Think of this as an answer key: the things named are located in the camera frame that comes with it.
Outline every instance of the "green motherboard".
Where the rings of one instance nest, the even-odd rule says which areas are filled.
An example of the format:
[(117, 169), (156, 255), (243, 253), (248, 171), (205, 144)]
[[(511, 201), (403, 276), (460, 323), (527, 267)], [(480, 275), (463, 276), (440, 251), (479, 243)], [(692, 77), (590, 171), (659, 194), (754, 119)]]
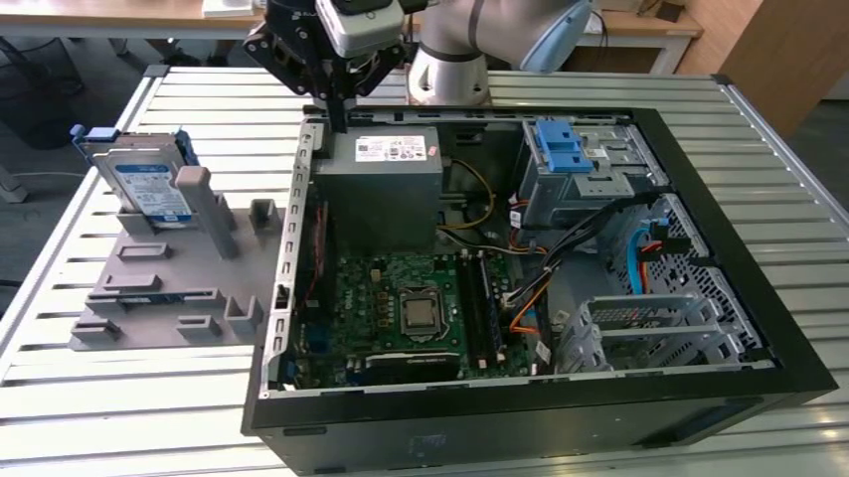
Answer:
[[(327, 329), (308, 330), (327, 341), (325, 358), (313, 354), (311, 377), (317, 388), (353, 386), (351, 363), (376, 353), (455, 353), (460, 357), (456, 379), (524, 376), (528, 357), (524, 342), (507, 340), (494, 366), (470, 360), (454, 254), (341, 257), (335, 267), (335, 304)], [(511, 289), (507, 263), (486, 257), (494, 297)]]

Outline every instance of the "wall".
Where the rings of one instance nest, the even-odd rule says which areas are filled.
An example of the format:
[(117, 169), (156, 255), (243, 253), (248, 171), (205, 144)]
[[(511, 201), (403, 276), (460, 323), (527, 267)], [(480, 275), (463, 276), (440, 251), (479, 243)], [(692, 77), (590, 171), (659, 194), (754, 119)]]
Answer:
[(703, 75), (719, 71), (762, 0), (690, 0), (687, 13), (705, 28), (678, 65), (678, 73)]
[(690, 8), (706, 33), (678, 73), (727, 75), (789, 136), (849, 69), (849, 1), (694, 0)]

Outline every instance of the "ram slot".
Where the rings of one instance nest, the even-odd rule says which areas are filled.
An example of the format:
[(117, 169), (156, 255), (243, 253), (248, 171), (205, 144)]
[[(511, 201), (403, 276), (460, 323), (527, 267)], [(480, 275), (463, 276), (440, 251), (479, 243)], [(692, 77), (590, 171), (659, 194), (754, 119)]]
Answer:
[(487, 269), (487, 258), (480, 252), (478, 254), (480, 261), (480, 276), (483, 280), (483, 290), (486, 294), (486, 317), (487, 317), (487, 334), (490, 335), (491, 348), (494, 350), (494, 356), (496, 362), (504, 360), (504, 354), (502, 350), (504, 348), (504, 341), (502, 340), (502, 327), (499, 325), (499, 304), (495, 299), (495, 291), (492, 287), (492, 278)]
[(468, 347), (468, 366), (484, 369), (488, 363), (495, 362), (496, 350), (490, 339), (487, 297), (483, 289), (484, 280), (480, 259), (470, 255), (458, 255), (455, 263)]

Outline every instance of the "blue cable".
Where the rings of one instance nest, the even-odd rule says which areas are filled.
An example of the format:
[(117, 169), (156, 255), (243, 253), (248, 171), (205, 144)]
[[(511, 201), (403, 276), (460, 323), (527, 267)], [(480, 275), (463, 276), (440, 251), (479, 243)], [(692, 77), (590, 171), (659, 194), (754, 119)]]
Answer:
[(631, 289), (635, 295), (642, 295), (642, 281), (639, 280), (639, 259), (636, 250), (639, 248), (639, 239), (648, 234), (648, 229), (640, 228), (634, 231), (627, 241), (627, 278), (631, 282)]

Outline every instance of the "hard drive label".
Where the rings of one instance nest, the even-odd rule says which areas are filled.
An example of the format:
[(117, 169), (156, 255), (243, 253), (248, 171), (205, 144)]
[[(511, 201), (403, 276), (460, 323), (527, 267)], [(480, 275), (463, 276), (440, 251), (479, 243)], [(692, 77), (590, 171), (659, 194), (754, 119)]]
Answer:
[(114, 174), (141, 213), (153, 221), (188, 222), (191, 209), (163, 164), (118, 164)]

